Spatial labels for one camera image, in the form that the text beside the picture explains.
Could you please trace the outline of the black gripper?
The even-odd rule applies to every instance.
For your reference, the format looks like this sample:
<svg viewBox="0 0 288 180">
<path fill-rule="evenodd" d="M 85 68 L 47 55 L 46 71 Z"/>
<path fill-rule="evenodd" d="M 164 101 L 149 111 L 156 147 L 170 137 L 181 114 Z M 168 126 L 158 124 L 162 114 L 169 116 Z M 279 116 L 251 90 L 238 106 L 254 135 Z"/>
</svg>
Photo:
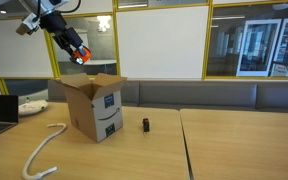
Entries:
<svg viewBox="0 0 288 180">
<path fill-rule="evenodd" d="M 58 46 L 71 56 L 75 50 L 83 47 L 83 41 L 72 27 L 67 28 L 66 25 L 59 11 L 40 18 L 40 27 L 50 33 Z"/>
</svg>

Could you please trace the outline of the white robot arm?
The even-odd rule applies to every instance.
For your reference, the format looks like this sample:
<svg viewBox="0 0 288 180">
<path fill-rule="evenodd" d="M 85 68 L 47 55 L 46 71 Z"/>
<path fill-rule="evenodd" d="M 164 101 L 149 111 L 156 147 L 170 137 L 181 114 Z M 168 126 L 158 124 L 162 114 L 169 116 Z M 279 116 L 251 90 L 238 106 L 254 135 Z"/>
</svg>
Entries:
<svg viewBox="0 0 288 180">
<path fill-rule="evenodd" d="M 18 1 L 29 12 L 16 30 L 19 35 L 31 35 L 38 28 L 45 29 L 52 35 L 58 46 L 72 58 L 86 57 L 90 54 L 77 32 L 72 27 L 66 27 L 67 23 L 62 16 L 63 11 L 59 10 L 59 7 L 70 0 Z"/>
</svg>

